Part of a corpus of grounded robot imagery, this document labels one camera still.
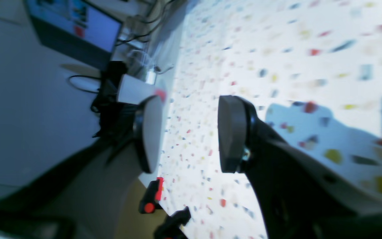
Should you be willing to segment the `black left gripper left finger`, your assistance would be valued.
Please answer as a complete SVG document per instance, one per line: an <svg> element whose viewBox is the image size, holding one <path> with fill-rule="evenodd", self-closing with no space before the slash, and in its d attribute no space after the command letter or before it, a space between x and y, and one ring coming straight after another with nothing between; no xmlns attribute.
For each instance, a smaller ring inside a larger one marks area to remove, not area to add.
<svg viewBox="0 0 382 239"><path fill-rule="evenodd" d="M0 199L0 236L113 239L132 183L158 166L163 102L143 100L89 147Z"/></svg>

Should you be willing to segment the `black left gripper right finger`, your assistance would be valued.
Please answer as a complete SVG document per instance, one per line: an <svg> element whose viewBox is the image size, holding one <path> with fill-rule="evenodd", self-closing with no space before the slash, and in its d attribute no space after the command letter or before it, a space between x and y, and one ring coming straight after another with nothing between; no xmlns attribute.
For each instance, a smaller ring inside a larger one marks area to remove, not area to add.
<svg viewBox="0 0 382 239"><path fill-rule="evenodd" d="M382 202L288 144L252 103L220 96L223 173L243 173L270 239L382 239Z"/></svg>

